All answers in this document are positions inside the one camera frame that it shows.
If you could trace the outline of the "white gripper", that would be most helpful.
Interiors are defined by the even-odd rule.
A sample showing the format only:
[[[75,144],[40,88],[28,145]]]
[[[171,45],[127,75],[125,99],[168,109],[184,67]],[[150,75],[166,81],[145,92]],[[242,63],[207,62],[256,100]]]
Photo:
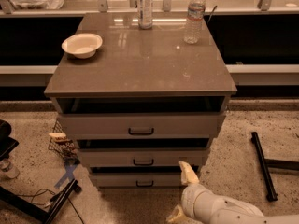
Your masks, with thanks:
[[[181,205],[177,204],[171,214],[166,218],[168,224],[185,221],[187,217],[198,221],[211,221],[213,206],[218,199],[212,191],[198,184],[199,178],[192,167],[185,161],[180,161],[181,183],[189,185],[183,190]]]

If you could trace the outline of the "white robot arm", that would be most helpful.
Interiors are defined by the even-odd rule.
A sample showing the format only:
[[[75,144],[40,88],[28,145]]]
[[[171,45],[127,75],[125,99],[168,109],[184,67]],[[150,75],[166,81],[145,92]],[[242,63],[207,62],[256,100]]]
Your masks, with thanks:
[[[168,216],[168,223],[186,218],[202,224],[299,224],[299,215],[268,217],[256,206],[214,194],[185,161],[180,161],[181,183],[186,185],[180,204]]]

